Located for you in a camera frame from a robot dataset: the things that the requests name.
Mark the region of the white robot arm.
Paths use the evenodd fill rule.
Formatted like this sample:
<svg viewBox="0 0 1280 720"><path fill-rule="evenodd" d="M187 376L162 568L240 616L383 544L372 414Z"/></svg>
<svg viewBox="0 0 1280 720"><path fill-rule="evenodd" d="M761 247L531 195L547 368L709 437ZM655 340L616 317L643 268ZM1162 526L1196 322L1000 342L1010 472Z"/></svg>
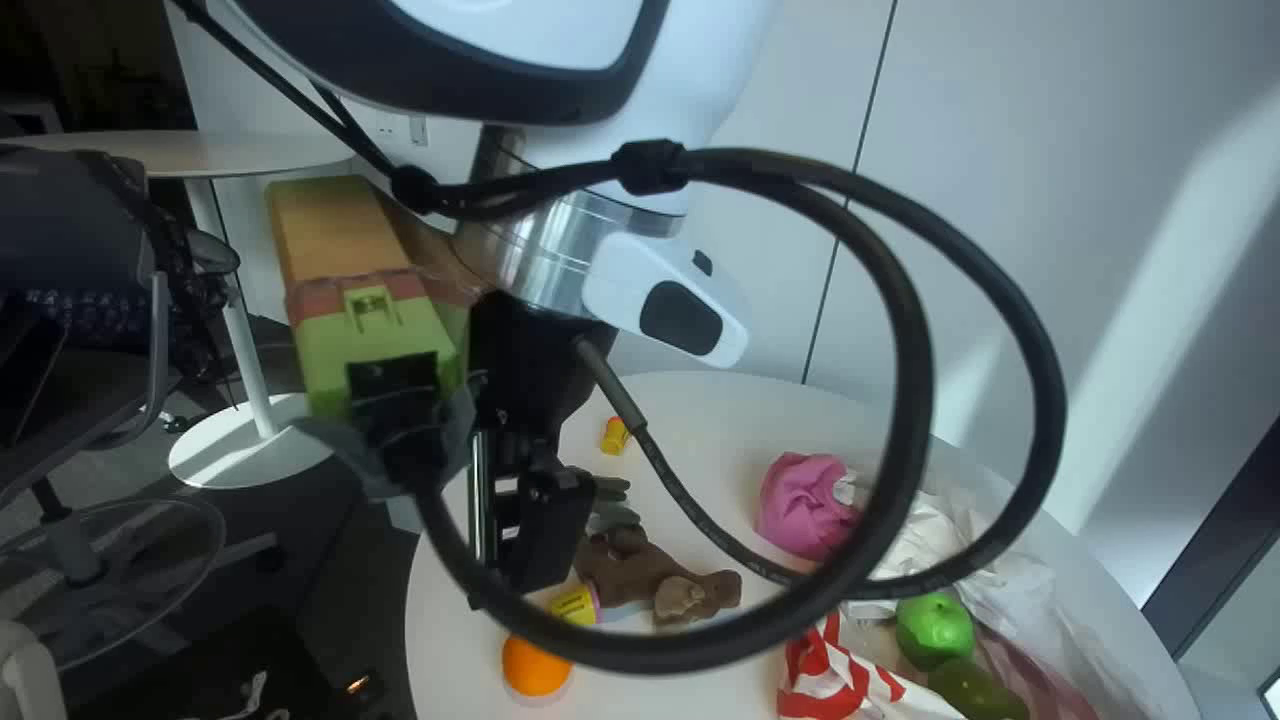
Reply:
<svg viewBox="0 0 1280 720"><path fill-rule="evenodd" d="M734 112L773 0L175 0L372 166L455 222L490 292L470 313L473 472L508 476L484 562L567 575L589 480L555 458L591 396L585 360L643 335L714 368L750 342L740 301L682 227L682 157Z"/></svg>

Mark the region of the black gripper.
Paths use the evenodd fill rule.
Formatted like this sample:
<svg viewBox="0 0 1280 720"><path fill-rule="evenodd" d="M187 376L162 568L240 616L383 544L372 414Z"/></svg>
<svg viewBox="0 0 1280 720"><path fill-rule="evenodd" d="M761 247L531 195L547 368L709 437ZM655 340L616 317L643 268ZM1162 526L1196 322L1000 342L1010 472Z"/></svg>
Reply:
<svg viewBox="0 0 1280 720"><path fill-rule="evenodd" d="M559 458L559 429L591 396L581 349L608 351L612 340L600 318L537 313L503 292L473 309L484 562L516 591L559 583L575 560L595 480Z"/></svg>

